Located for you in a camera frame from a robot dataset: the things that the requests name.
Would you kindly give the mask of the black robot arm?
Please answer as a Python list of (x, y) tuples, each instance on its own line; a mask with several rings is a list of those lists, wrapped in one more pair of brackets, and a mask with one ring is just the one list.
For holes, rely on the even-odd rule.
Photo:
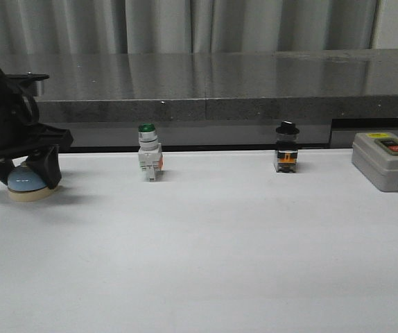
[(40, 113), (29, 87), (48, 79), (46, 74), (7, 75), (0, 68), (0, 181), (8, 184), (13, 160), (26, 157), (26, 165), (49, 189), (61, 180), (58, 153), (67, 151), (69, 130), (40, 123)]

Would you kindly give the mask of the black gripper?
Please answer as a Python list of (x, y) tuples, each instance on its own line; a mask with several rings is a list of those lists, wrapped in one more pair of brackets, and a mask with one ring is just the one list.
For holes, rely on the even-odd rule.
[(59, 148), (67, 151), (72, 142), (69, 130), (39, 122), (33, 100), (0, 101), (0, 182), (4, 185), (14, 169), (12, 159), (29, 155), (26, 165), (49, 189), (55, 189), (62, 179)]

